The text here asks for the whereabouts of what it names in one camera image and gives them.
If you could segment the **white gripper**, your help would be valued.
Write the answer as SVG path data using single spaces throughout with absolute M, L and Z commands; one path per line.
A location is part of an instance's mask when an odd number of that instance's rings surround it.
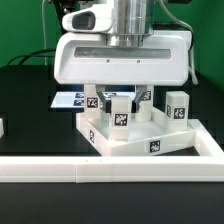
M 146 85 L 182 85 L 193 74 L 193 31 L 175 19 L 154 22 L 152 3 L 95 3 L 66 14 L 66 33 L 55 53 L 54 77 L 61 84 L 93 84 L 105 113 L 111 101 L 104 85 L 136 85 L 137 113 Z

